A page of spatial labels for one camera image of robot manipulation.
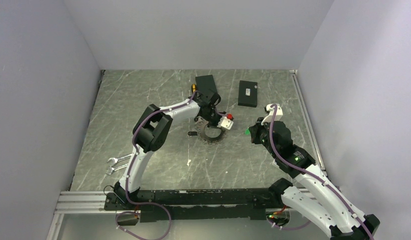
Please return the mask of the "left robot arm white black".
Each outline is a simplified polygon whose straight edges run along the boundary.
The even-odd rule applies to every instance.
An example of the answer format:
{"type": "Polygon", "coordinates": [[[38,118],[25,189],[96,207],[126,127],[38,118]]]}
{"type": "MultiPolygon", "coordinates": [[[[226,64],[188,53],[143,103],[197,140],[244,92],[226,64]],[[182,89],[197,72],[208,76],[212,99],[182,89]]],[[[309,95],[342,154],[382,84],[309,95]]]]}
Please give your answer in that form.
{"type": "Polygon", "coordinates": [[[113,187],[117,203],[124,210],[136,206],[143,173],[152,155],[165,143],[172,124],[202,118],[212,127],[219,127],[226,115],[216,106],[221,97],[217,92],[194,91],[182,102],[169,106],[147,106],[132,131],[132,156],[123,176],[113,187]]]}

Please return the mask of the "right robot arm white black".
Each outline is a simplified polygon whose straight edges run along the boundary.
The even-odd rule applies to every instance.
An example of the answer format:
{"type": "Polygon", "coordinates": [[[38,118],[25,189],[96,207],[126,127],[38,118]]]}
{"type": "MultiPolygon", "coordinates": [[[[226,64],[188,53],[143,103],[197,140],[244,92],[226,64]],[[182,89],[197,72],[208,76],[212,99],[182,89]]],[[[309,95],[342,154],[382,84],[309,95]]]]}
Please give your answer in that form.
{"type": "Polygon", "coordinates": [[[251,142],[262,145],[273,157],[273,165],[306,188],[302,193],[290,180],[281,178],[269,187],[269,202],[288,206],[319,227],[331,240],[372,240],[380,225],[373,214],[354,206],[325,176],[314,158],[293,143],[291,131],[281,121],[259,117],[248,128],[251,142]]]}

